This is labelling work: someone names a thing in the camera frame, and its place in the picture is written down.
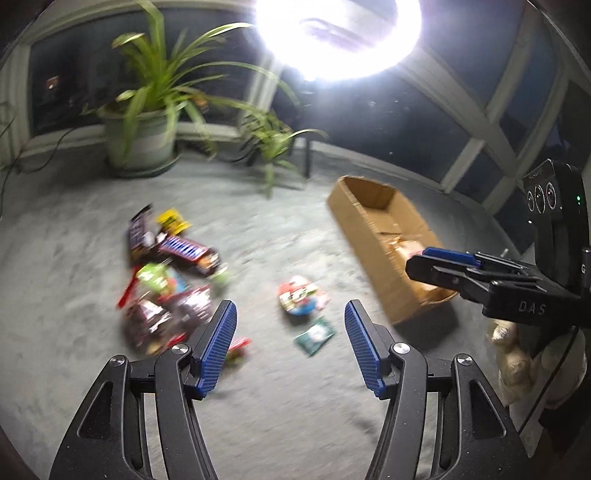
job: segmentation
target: blue gripper pad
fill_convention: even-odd
[[[482,266],[482,263],[474,258],[474,255],[453,250],[445,250],[444,248],[427,247],[423,250],[423,255],[426,255],[427,257],[441,258],[442,260],[449,260],[451,262],[463,263],[476,268]]]
[[[359,300],[351,300],[345,306],[345,328],[365,385],[376,397],[382,397],[386,390],[382,363],[389,362],[388,347]]]
[[[196,390],[203,398],[216,386],[228,347],[236,331],[237,321],[236,305],[229,300],[224,300],[211,319],[211,322],[217,322],[217,325],[203,354],[198,358],[200,375]]]

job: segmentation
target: plant pot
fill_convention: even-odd
[[[177,161],[174,140],[178,111],[182,107],[177,107],[177,116],[170,130],[164,111],[138,115],[138,130],[127,158],[124,158],[124,116],[114,112],[109,105],[99,108],[98,116],[105,124],[107,162],[113,173],[121,177],[153,177],[171,168]]]

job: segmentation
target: potted plant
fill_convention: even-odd
[[[184,46],[182,32],[170,55],[166,52],[164,17],[149,0],[136,0],[144,9],[150,26],[144,33],[126,33],[113,40],[120,48],[138,79],[138,88],[122,92],[115,101],[103,105],[98,115],[105,124],[109,163],[123,176],[152,176],[174,163],[173,147],[179,112],[184,109],[203,135],[208,150],[214,145],[209,137],[200,108],[206,105],[251,109],[241,100],[208,96],[194,85],[225,77],[223,74],[184,82],[185,75],[204,67],[238,66],[277,78],[258,66],[236,61],[211,61],[186,67],[186,63],[213,49],[220,35],[252,25],[242,22],[214,28]],[[279,80],[280,88],[297,103],[295,94]]]
[[[323,138],[328,137],[325,132],[315,128],[306,128],[294,132],[272,112],[262,113],[250,110],[244,128],[249,137],[246,141],[249,148],[248,157],[258,154],[264,163],[267,198],[271,198],[273,195],[275,166],[299,173],[298,168],[293,163],[283,158],[296,137],[307,132],[318,134]]]

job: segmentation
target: metal screw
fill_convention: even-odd
[[[457,356],[457,362],[464,367],[469,367],[472,365],[472,357],[467,353],[460,353],[460,355]]]
[[[406,343],[399,342],[394,344],[392,350],[394,350],[396,353],[404,355],[405,353],[409,353],[410,347]]]
[[[186,343],[177,343],[171,348],[175,355],[184,355],[189,351],[189,346]]]
[[[120,367],[125,363],[125,357],[123,355],[115,355],[111,357],[109,363],[112,367]]]

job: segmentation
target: spider plant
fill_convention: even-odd
[[[328,138],[325,132],[315,128],[306,128],[294,132],[272,112],[260,113],[250,111],[245,119],[244,127],[248,135],[254,139],[255,148],[258,150],[264,163],[267,198],[271,198],[273,195],[275,166],[284,167],[300,173],[293,163],[283,158],[283,154],[289,150],[291,143],[295,141],[298,135],[311,132],[323,138]]]
[[[124,114],[124,158],[127,157],[131,143],[138,129],[137,117],[143,112],[165,111],[167,117],[168,140],[174,136],[174,127],[178,118],[178,111],[184,109],[193,121],[196,130],[201,133],[208,149],[214,150],[214,145],[205,126],[201,108],[207,104],[231,106],[234,108],[248,108],[246,102],[229,98],[207,96],[194,86],[202,82],[211,82],[224,78],[225,74],[204,76],[184,82],[184,78],[191,72],[215,66],[236,66],[262,73],[275,78],[279,86],[290,99],[298,105],[293,91],[276,75],[261,67],[238,61],[210,61],[187,67],[189,61],[194,61],[199,55],[215,48],[216,43],[223,42],[220,35],[237,28],[249,28],[252,25],[236,22],[214,28],[196,40],[185,45],[186,30],[183,31],[170,55],[166,51],[164,32],[164,16],[150,2],[150,0],[136,0],[145,11],[150,34],[125,33],[113,40],[113,48],[120,48],[127,62],[135,72],[139,88],[126,90],[115,99],[119,103],[116,110]]]

